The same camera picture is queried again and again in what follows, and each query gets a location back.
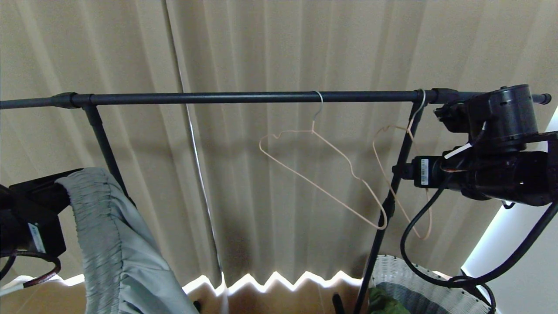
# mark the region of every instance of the gray garment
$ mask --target gray garment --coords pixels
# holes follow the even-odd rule
[[[68,191],[83,254],[86,313],[197,313],[136,207],[102,168],[56,181]]]

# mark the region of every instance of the light under curtain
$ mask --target light under curtain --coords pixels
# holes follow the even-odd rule
[[[522,83],[534,93],[558,93],[557,13],[554,0],[2,1],[0,97],[66,91],[491,91]],[[316,130],[347,154],[356,175],[383,198],[388,188],[372,138],[383,126],[405,126],[410,107],[326,104]],[[555,107],[535,107],[540,129]],[[325,279],[340,270],[362,275],[375,229],[258,148],[266,134],[309,129],[318,108],[99,108],[130,196],[181,284],[203,274],[218,286],[221,272],[227,284],[247,273],[264,283],[275,271],[291,283],[305,271]],[[416,135],[423,154],[466,142],[436,121],[432,106],[425,110]],[[105,166],[80,110],[2,111],[0,127],[4,185]],[[403,136],[390,130],[377,139],[384,166],[395,163]],[[346,161],[316,137],[289,134],[264,146],[377,219],[376,202],[352,179]],[[426,202],[411,182],[402,183],[398,197],[411,215]],[[456,274],[499,207],[498,201],[444,193],[434,205],[430,238],[412,235],[409,255],[429,269]],[[61,220],[68,250],[60,275],[69,278],[82,273],[81,256],[71,210]],[[399,255],[406,225],[397,208],[383,253]],[[426,228],[425,220],[419,233]],[[11,275],[39,275],[48,267],[21,260]]]

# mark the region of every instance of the laundry basket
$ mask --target laundry basket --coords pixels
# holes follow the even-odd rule
[[[424,267],[418,268],[433,278],[440,278]],[[370,286],[382,288],[412,314],[486,314],[490,310],[463,289],[449,289],[425,281],[395,256],[378,257]]]

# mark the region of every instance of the brown floor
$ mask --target brown floor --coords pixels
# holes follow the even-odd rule
[[[275,283],[265,293],[252,285],[244,286],[234,294],[216,296],[207,284],[192,291],[192,300],[200,301],[203,314],[210,313],[334,313],[331,298],[337,292],[345,308],[352,308],[358,287],[339,281],[334,287],[319,287],[306,280],[292,292],[281,283]],[[2,297],[0,313],[83,313],[85,311],[85,285],[66,287],[60,283],[47,282]]]

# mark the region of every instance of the green cloth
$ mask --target green cloth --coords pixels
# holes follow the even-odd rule
[[[410,314],[409,311],[398,300],[390,297],[384,290],[370,288],[369,314]]]

